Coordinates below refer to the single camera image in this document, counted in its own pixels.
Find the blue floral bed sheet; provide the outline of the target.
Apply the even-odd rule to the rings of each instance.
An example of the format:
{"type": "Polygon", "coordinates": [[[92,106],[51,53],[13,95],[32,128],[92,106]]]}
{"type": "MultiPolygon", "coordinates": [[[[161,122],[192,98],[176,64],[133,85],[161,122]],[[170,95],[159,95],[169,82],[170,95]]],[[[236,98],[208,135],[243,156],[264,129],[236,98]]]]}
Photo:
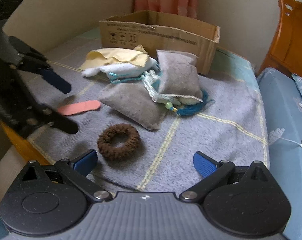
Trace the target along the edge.
{"type": "Polygon", "coordinates": [[[270,172],[291,204],[284,235],[302,239],[302,77],[266,68],[257,82],[267,122],[270,172]]]}

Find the blue tassel with bead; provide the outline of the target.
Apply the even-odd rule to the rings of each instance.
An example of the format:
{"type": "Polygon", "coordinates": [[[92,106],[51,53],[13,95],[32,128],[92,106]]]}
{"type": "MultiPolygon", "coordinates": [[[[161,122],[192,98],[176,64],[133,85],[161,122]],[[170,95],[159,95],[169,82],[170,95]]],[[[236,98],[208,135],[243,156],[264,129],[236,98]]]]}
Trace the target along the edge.
{"type": "Polygon", "coordinates": [[[215,103],[204,89],[200,90],[199,98],[196,96],[182,96],[175,98],[179,101],[179,105],[167,101],[165,107],[179,116],[194,116],[206,107],[210,107],[215,103]]]}

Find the white cloth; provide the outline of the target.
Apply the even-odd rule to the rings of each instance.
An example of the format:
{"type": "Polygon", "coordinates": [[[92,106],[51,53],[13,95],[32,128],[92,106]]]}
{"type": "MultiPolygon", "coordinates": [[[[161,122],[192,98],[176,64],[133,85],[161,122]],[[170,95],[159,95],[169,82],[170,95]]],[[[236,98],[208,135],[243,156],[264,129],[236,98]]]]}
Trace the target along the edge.
{"type": "Polygon", "coordinates": [[[145,71],[154,69],[158,66],[158,62],[152,57],[148,58],[144,67],[136,66],[132,63],[109,64],[100,67],[88,68],[82,72],[82,77],[92,77],[100,72],[112,78],[131,78],[139,77],[145,71]]]}

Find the grey sachet bag rear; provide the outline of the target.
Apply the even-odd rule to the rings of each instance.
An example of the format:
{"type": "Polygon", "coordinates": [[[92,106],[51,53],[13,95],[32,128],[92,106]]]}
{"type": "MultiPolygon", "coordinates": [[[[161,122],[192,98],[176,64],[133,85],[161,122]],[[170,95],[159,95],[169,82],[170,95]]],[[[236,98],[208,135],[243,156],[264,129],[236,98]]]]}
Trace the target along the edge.
{"type": "Polygon", "coordinates": [[[158,92],[202,98],[202,91],[195,67],[198,57],[192,53],[175,50],[158,50],[161,71],[158,92]]]}

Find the open cardboard box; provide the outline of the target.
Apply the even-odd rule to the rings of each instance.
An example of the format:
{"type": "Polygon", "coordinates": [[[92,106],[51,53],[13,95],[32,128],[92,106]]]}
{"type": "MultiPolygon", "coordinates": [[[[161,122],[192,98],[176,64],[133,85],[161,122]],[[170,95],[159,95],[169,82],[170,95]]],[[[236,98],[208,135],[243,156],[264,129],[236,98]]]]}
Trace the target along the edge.
{"type": "Polygon", "coordinates": [[[220,27],[194,18],[138,11],[99,21],[103,47],[133,49],[144,47],[156,58],[157,50],[176,50],[198,57],[199,74],[207,75],[220,41],[220,27]]]}

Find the teal floral drawstring pouch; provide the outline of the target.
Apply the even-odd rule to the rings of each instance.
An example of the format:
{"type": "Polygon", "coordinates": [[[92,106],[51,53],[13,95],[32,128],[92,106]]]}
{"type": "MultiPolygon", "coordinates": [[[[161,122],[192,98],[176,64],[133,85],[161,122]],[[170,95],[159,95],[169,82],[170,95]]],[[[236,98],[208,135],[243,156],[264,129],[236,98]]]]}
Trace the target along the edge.
{"type": "Polygon", "coordinates": [[[137,82],[142,81],[144,87],[148,91],[150,97],[155,103],[163,103],[166,104],[168,102],[172,103],[173,105],[180,106],[180,105],[195,105],[197,103],[203,103],[203,93],[200,93],[200,97],[197,98],[196,96],[192,95],[181,95],[181,94],[166,94],[166,93],[159,93],[159,86],[160,86],[160,76],[155,73],[154,70],[150,70],[149,72],[146,71],[141,74],[139,77],[130,77],[129,74],[119,75],[115,73],[110,73],[110,81],[111,83],[123,83],[123,82],[137,82]]]}

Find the yellow cleaning cloth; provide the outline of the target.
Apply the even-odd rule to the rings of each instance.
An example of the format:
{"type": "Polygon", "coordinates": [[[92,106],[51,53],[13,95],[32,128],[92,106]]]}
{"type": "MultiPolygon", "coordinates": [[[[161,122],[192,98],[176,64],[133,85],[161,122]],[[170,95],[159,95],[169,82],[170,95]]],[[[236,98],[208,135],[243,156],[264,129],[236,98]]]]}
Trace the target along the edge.
{"type": "Polygon", "coordinates": [[[120,63],[131,63],[138,67],[144,67],[149,58],[150,56],[143,46],[137,46],[135,49],[101,48],[90,51],[79,69],[86,70],[88,68],[120,63]]]}

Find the grey sachet bag front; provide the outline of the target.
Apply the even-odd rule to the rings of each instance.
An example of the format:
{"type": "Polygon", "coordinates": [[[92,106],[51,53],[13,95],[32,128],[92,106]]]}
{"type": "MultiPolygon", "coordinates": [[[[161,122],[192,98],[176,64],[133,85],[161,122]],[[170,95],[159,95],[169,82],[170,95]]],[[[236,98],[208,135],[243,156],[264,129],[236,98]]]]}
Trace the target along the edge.
{"type": "Polygon", "coordinates": [[[150,131],[160,128],[167,113],[141,83],[109,84],[99,93],[98,100],[150,131]]]}

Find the brown knitted hair scrunchie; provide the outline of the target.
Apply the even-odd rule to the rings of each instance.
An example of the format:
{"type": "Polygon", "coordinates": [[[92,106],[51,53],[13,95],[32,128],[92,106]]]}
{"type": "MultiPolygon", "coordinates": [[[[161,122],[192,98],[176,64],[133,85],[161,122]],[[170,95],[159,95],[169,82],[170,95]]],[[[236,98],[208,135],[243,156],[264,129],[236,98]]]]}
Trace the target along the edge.
{"type": "Polygon", "coordinates": [[[139,148],[140,135],[132,125],[116,124],[100,134],[97,145],[105,160],[122,160],[131,157],[139,148]]]}

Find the grey sachet bag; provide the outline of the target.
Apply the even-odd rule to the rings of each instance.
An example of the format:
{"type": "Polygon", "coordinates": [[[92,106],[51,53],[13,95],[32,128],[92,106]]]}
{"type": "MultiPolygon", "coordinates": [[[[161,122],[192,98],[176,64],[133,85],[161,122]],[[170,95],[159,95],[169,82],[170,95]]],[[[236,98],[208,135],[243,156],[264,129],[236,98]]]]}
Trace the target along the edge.
{"type": "Polygon", "coordinates": [[[202,91],[195,67],[198,57],[192,53],[175,50],[158,50],[161,71],[158,92],[202,98],[202,91]]]}
{"type": "Polygon", "coordinates": [[[99,93],[98,100],[150,131],[160,128],[167,113],[141,83],[109,84],[99,93]]]}

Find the pink eraser strip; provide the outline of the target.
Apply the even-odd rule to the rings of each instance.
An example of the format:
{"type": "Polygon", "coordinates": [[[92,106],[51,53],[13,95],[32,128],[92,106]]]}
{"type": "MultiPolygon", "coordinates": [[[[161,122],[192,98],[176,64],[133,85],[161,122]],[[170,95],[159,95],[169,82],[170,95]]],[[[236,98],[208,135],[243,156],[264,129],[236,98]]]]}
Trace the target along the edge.
{"type": "Polygon", "coordinates": [[[69,116],[88,111],[95,111],[100,109],[100,107],[101,103],[98,100],[89,100],[59,107],[58,113],[64,116],[69,116]]]}

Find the grey checked blanket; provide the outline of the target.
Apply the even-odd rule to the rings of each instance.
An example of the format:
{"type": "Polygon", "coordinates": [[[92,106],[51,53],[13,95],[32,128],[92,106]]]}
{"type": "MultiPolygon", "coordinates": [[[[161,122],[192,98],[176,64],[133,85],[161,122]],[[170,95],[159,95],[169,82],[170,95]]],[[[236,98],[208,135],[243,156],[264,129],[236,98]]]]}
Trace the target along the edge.
{"type": "Polygon", "coordinates": [[[99,135],[109,126],[132,125],[141,138],[133,156],[119,161],[99,157],[97,167],[88,176],[112,193],[125,190],[180,193],[200,180],[193,167],[196,151],[240,166],[254,160],[269,165],[264,104],[251,63],[217,48],[209,73],[199,76],[199,81],[210,103],[193,116],[166,111],[156,131],[149,131],[102,105],[96,111],[72,116],[79,125],[74,135],[44,126],[28,140],[54,163],[97,148],[99,135]]]}

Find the orange wooden headboard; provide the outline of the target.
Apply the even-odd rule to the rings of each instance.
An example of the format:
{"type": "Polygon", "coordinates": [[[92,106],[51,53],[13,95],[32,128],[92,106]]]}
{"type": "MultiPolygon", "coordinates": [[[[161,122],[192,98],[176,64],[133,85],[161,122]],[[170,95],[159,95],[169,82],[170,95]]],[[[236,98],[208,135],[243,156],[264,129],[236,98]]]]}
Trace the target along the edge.
{"type": "Polygon", "coordinates": [[[280,19],[265,59],[257,74],[271,67],[302,77],[302,3],[278,0],[280,19]]]}

